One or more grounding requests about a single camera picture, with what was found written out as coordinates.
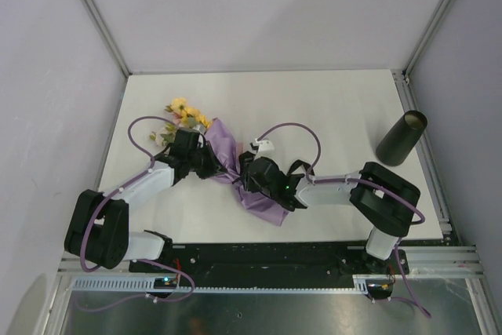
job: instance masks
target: fabric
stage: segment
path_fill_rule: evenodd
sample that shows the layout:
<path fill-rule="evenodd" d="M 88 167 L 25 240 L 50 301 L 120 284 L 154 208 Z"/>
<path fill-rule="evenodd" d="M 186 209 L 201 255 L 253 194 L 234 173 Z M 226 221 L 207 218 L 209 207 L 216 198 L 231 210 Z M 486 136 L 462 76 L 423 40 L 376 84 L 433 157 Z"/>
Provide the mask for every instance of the fabric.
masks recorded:
<path fill-rule="evenodd" d="M 215 156 L 227 168 L 227 173 L 213 177 L 213 179 L 222 184 L 232 184 L 240 177 L 237 142 L 228 128 L 218 118 L 214 119 L 213 125 L 206 132 L 206 139 L 211 143 Z M 282 208 L 272 199 L 259 192 L 245 191 L 240 181 L 235 182 L 233 186 L 238 200 L 245 209 L 260 219 L 281 226 L 288 215 L 289 211 L 287 209 Z"/>

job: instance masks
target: black cylinder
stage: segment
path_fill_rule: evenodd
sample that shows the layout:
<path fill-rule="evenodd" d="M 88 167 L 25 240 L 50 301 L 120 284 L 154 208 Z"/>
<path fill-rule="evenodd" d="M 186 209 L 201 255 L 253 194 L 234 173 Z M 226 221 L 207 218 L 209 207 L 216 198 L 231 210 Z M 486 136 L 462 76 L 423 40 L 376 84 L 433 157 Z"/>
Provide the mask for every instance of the black cylinder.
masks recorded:
<path fill-rule="evenodd" d="M 426 127 L 425 115 L 416 110 L 407 111 L 378 144 L 376 156 L 385 165 L 401 165 Z"/>

